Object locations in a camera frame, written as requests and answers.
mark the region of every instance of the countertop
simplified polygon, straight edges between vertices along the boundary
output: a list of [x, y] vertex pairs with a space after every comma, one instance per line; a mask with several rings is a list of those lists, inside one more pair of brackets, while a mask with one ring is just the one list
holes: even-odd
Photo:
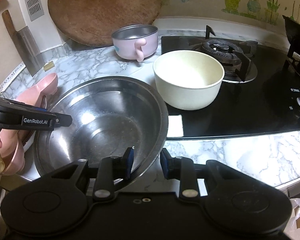
[[[247, 40], [247, 37], [233, 34], [216, 34], [220, 38]], [[159, 35], [204, 36], [204, 32], [159, 31]], [[280, 45], [255, 40], [264, 45], [287, 50]], [[14, 99], [24, 89], [50, 73], [58, 74], [59, 83], [58, 92], [49, 100], [57, 99], [80, 83], [103, 76], [130, 76], [154, 85], [152, 64], [160, 54], [160, 44], [156, 53], [142, 63], [119, 58], [114, 47], [71, 51], [68, 57], [56, 60], [54, 68], [47, 72], [41, 70], [33, 78], [24, 69], [2, 95]], [[200, 164], [205, 164], [209, 159], [218, 160], [274, 187], [300, 177], [300, 131], [245, 138], [166, 141], [164, 146], [172, 157], [184, 156]], [[19, 174], [28, 180], [38, 178], [39, 174], [33, 163], [32, 147], [25, 153], [25, 157], [25, 168]], [[143, 181], [142, 187], [145, 191], [160, 191], [174, 187], [162, 178], [158, 162], [141, 177], [140, 181]], [[204, 186], [202, 182], [199, 184], [201, 195], [204, 195]]]

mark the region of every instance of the white label on stove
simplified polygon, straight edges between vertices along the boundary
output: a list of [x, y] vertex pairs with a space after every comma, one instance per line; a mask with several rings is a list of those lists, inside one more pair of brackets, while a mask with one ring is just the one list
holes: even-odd
[[183, 137], [182, 115], [169, 115], [167, 137]]

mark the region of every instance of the cup handle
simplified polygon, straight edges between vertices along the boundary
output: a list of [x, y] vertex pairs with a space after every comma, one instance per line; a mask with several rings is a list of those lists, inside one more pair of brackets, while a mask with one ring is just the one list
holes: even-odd
[[138, 39], [135, 43], [134, 43], [134, 47], [136, 49], [136, 53], [137, 53], [137, 61], [141, 62], [145, 59], [145, 55], [143, 54], [143, 51], [141, 49], [141, 46], [145, 46], [147, 44], [146, 39]]

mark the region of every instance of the round wooden cutting board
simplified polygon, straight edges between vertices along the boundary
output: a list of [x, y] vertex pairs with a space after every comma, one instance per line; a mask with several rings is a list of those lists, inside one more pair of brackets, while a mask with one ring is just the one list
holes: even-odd
[[112, 45], [111, 33], [152, 24], [163, 0], [48, 0], [50, 16], [69, 38], [90, 46]]

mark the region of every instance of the metal basin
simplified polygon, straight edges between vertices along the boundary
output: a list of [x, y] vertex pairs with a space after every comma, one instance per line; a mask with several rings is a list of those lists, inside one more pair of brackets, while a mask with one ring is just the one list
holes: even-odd
[[70, 127], [37, 132], [34, 159], [42, 176], [74, 160], [99, 164], [108, 156], [122, 156], [135, 147], [130, 181], [154, 162], [165, 142], [168, 111], [158, 92], [128, 77], [103, 77], [85, 82], [61, 96], [49, 109], [69, 114]]

